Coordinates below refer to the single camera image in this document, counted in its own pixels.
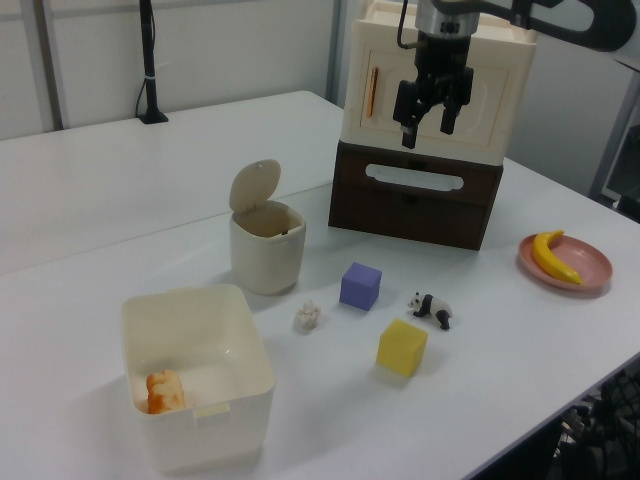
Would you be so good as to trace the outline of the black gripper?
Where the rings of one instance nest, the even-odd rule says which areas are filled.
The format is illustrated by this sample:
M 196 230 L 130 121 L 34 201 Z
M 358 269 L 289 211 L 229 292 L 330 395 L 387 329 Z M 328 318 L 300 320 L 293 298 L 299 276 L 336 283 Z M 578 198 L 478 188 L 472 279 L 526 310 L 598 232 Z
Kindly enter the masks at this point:
M 399 83 L 393 119 L 401 125 L 402 145 L 416 146 L 422 118 L 436 103 L 444 111 L 440 131 L 452 135 L 463 106 L 471 100 L 474 71 L 467 66 L 471 37 L 436 37 L 420 32 L 414 64 L 415 81 Z

